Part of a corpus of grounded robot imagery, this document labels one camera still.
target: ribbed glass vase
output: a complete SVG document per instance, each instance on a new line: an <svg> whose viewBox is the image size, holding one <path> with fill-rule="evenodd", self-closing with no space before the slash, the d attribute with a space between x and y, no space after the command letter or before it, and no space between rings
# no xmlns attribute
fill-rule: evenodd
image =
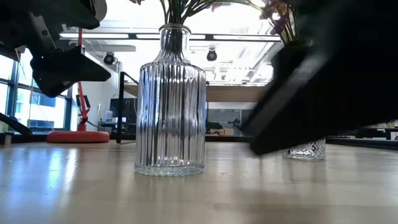
<svg viewBox="0 0 398 224"><path fill-rule="evenodd" d="M136 172L180 176L205 168L205 71L186 58L190 30L160 28L161 50L141 67Z"/></svg>
<svg viewBox="0 0 398 224"><path fill-rule="evenodd" d="M292 159L320 160L326 159L326 140L319 139L307 144L285 150L285 155Z"/></svg>

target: window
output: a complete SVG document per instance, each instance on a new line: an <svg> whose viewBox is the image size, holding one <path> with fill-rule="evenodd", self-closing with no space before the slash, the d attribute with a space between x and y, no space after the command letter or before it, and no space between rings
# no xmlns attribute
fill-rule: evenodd
<svg viewBox="0 0 398 224"><path fill-rule="evenodd" d="M7 105L7 95L8 95L8 86L5 84L0 84L0 97L5 100L0 100L0 113L6 113L6 105Z"/></svg>
<svg viewBox="0 0 398 224"><path fill-rule="evenodd" d="M20 104L20 113L16 113L15 117L20 119L22 124L36 128L39 126L64 128L66 99L62 97L49 98L36 92L32 93L31 99L30 90L18 88L17 103Z"/></svg>
<svg viewBox="0 0 398 224"><path fill-rule="evenodd" d="M20 113L22 108L22 103L17 102L16 107L15 107L15 113Z"/></svg>
<svg viewBox="0 0 398 224"><path fill-rule="evenodd" d="M12 73L14 61L0 55L0 78L9 80Z"/></svg>
<svg viewBox="0 0 398 224"><path fill-rule="evenodd" d="M45 96L44 94L33 92L32 98L29 100L29 103L55 107L55 98L50 98L48 96Z"/></svg>
<svg viewBox="0 0 398 224"><path fill-rule="evenodd" d="M32 67L30 66L30 61L32 60L32 54L28 49L25 49L25 53L21 54L21 65L19 67L19 78L18 82L25 85L32 84ZM35 81L33 81L33 86L38 88Z"/></svg>
<svg viewBox="0 0 398 224"><path fill-rule="evenodd" d="M28 119L28 125L31 128L54 128L54 121L41 121Z"/></svg>

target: wooden table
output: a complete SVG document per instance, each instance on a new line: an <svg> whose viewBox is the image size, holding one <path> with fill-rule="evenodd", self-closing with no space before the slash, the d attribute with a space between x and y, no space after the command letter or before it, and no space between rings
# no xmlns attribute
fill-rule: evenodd
<svg viewBox="0 0 398 224"><path fill-rule="evenodd" d="M325 161L208 143L190 177L134 173L135 144L0 148L0 223L398 223L398 154L327 145Z"/></svg>

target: small glass cup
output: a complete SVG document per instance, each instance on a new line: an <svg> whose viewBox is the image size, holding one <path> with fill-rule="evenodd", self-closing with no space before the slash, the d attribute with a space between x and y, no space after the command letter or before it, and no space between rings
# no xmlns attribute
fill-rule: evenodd
<svg viewBox="0 0 398 224"><path fill-rule="evenodd" d="M326 159L326 140L319 139L308 144L291 147L285 150L285 156L303 160Z"/></svg>

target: red base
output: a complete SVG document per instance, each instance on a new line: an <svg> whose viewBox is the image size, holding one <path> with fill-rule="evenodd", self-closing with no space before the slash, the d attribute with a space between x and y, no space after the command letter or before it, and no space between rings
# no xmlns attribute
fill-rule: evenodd
<svg viewBox="0 0 398 224"><path fill-rule="evenodd" d="M49 143L102 143L109 142L105 131L52 131L47 135Z"/></svg>

